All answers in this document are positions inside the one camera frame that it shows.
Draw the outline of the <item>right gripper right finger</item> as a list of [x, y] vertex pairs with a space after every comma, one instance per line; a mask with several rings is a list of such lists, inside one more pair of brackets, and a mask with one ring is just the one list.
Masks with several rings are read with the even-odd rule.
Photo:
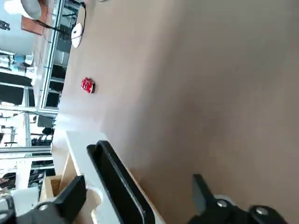
[[190, 219], [190, 224], [288, 224], [269, 206], [252, 205], [242, 210], [225, 198], [216, 198], [200, 174], [193, 175], [192, 193], [199, 214]]

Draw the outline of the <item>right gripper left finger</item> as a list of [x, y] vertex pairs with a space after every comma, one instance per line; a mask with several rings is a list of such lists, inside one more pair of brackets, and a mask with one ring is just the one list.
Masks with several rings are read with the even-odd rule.
[[43, 202], [17, 216], [13, 209], [0, 211], [2, 224], [71, 224], [86, 201], [85, 177], [79, 175], [52, 202]]

